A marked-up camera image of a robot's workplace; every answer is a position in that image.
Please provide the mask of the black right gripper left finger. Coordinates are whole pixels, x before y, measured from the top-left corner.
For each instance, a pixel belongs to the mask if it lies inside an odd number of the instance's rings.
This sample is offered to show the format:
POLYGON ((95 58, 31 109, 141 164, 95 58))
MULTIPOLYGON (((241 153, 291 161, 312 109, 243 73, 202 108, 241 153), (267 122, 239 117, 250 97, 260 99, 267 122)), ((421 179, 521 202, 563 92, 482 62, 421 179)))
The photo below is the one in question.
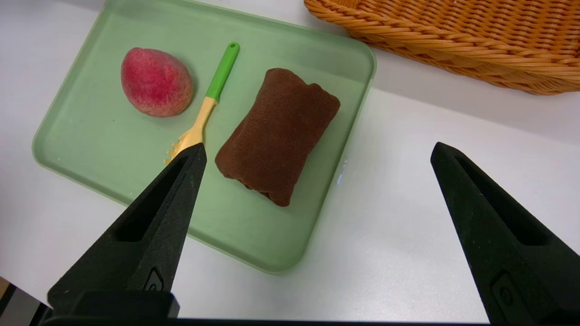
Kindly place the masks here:
POLYGON ((202 143, 173 159, 51 287, 54 311, 93 291, 170 291, 206 163, 202 143))

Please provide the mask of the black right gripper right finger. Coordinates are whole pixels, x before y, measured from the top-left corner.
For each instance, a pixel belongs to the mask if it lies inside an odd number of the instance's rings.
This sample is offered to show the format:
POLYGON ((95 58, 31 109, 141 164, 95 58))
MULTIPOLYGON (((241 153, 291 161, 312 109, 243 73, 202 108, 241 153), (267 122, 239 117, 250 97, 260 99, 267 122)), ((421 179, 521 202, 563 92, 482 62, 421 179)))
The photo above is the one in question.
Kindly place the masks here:
POLYGON ((580 322, 580 258, 458 149, 430 163, 489 322, 580 322))

